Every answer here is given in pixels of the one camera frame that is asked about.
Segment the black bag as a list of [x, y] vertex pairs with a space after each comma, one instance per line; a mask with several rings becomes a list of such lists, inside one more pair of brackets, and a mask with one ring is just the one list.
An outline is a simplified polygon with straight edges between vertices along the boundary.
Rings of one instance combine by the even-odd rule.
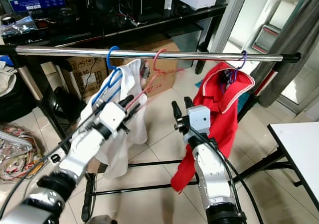
[[13, 90], [0, 96], [0, 122], [12, 122], [29, 114], [36, 107], [35, 99], [21, 75], [17, 73], [16, 78]]

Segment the black desk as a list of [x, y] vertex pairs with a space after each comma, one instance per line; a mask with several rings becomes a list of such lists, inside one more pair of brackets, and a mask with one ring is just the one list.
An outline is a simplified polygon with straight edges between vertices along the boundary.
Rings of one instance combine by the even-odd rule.
[[164, 11], [162, 17], [145, 21], [137, 26], [125, 24], [116, 27], [113, 22], [105, 20], [77, 19], [68, 26], [56, 28], [51, 25], [48, 28], [4, 38], [3, 42], [12, 46], [108, 47], [153, 35], [167, 34], [169, 31], [194, 25], [201, 20], [221, 17], [225, 9], [224, 4], [193, 10], [188, 5], [175, 3], [171, 10]]

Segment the black computer case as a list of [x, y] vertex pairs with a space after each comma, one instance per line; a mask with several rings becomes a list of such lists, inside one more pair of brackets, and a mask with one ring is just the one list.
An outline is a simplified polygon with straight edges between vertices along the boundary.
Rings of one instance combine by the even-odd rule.
[[137, 26], [164, 15], [165, 0], [75, 0], [89, 21]]

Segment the red garment white trim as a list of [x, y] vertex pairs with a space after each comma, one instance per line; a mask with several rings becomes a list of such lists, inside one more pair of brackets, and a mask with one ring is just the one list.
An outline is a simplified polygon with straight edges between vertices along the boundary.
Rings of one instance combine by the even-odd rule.
[[225, 71], [233, 70], [226, 62], [219, 62], [203, 78], [203, 83], [194, 97], [194, 105], [210, 109], [210, 138], [214, 138], [223, 155], [228, 158], [238, 130], [238, 100], [250, 90], [254, 79], [245, 72], [237, 72], [236, 80], [222, 91]]

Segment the grey robot left foot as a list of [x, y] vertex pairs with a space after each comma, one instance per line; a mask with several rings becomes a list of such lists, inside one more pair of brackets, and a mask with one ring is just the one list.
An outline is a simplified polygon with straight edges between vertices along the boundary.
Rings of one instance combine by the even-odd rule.
[[85, 224], [118, 224], [118, 222], [109, 215], [99, 215], [91, 217], [91, 219], [86, 221]]

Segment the grey curtain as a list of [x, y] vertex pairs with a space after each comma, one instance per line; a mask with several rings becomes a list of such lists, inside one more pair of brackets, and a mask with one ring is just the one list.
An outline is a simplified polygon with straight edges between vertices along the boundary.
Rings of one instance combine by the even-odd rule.
[[281, 31], [274, 42], [271, 53], [294, 55], [301, 53], [298, 63], [283, 63], [281, 70], [263, 90], [259, 104], [268, 108], [281, 95], [285, 87], [301, 71], [319, 43], [319, 0], [307, 0], [306, 4], [292, 18], [290, 24]]

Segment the plain cardboard box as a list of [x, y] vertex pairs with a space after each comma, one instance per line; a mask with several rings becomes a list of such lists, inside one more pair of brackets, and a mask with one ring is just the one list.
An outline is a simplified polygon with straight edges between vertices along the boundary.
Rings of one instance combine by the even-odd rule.
[[[153, 51], [153, 55], [162, 48], [168, 49], [168, 52], [178, 52], [179, 48], [171, 39], [159, 40], [157, 42], [151, 42], [142, 46], [136, 47], [136, 50]], [[178, 60], [171, 59], [158, 59], [157, 68], [163, 71], [168, 71], [177, 68]], [[162, 92], [169, 90], [173, 87], [177, 74], [175, 72], [165, 74], [157, 77], [151, 89], [146, 92], [148, 98], [161, 94]]]

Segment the clear plastic bag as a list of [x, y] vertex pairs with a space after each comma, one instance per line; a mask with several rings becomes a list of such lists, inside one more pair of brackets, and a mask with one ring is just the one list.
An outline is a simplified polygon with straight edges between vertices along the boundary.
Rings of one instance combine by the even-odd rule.
[[38, 30], [30, 15], [6, 14], [0, 17], [0, 35], [3, 38]]

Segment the blue carton box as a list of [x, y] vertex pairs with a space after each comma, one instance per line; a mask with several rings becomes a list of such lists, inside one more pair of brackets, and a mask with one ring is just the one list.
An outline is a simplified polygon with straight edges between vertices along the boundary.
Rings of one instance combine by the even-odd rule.
[[66, 7], [65, 0], [7, 0], [13, 11], [28, 11], [42, 8]]

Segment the plastic bag with striped fabric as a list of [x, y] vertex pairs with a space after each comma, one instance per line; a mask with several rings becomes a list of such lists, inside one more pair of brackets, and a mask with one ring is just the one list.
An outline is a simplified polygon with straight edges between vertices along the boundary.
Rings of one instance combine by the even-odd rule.
[[38, 165], [44, 151], [29, 130], [11, 123], [1, 124], [0, 181], [14, 183], [35, 176], [44, 165]]

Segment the white and red clothes pile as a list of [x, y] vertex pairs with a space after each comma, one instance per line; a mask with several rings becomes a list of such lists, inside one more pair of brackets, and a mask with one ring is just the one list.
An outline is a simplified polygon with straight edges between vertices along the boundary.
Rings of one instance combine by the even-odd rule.
[[5, 96], [11, 92], [16, 84], [17, 70], [7, 62], [0, 62], [0, 96]]

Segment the printed cardboard box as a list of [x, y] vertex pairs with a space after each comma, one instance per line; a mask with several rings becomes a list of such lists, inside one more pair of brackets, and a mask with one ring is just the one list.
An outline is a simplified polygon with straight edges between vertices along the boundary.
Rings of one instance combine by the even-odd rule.
[[71, 57], [66, 58], [70, 64], [75, 81], [84, 98], [97, 92], [108, 75], [105, 58], [98, 57]]

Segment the white power strip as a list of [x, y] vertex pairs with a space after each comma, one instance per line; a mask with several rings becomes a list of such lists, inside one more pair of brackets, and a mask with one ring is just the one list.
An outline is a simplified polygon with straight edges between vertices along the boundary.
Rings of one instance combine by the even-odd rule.
[[66, 154], [64, 153], [64, 151], [58, 150], [55, 153], [50, 154], [50, 156], [48, 157], [48, 160], [51, 163], [57, 164], [65, 158], [65, 155]]

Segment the blue wire hanger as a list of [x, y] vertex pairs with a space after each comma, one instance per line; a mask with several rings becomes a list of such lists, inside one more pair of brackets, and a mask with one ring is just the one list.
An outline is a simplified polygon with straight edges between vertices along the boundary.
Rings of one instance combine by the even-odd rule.
[[98, 98], [102, 96], [104, 91], [112, 88], [116, 83], [118, 83], [123, 77], [123, 72], [120, 67], [110, 65], [110, 55], [112, 51], [120, 49], [119, 46], [112, 46], [109, 49], [109, 53], [106, 55], [106, 65], [108, 69], [112, 69], [112, 73], [109, 75], [109, 80], [101, 85], [100, 90], [97, 92], [96, 96], [91, 100], [91, 105], [94, 105]]

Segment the white buttoned polo shirt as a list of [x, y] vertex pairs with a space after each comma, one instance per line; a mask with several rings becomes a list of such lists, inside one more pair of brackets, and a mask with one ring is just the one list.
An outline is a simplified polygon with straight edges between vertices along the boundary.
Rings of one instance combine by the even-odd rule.
[[[113, 85], [111, 90], [103, 92], [103, 98], [107, 100], [118, 88], [120, 91], [114, 96], [112, 101], [120, 101], [128, 95], [137, 96], [142, 92], [140, 79], [141, 66], [142, 62], [140, 59], [132, 60], [128, 64], [121, 66], [123, 77]], [[144, 121], [146, 102], [147, 96], [142, 95], [132, 105], [133, 108], [137, 104], [141, 106], [134, 114], [134, 117], [126, 124], [130, 132], [118, 131], [118, 135], [115, 138], [109, 138], [107, 142], [102, 144], [100, 151], [96, 154], [95, 159], [107, 165], [103, 172], [105, 178], [112, 179], [123, 176], [128, 169], [128, 152], [130, 147], [146, 143], [148, 138]]]

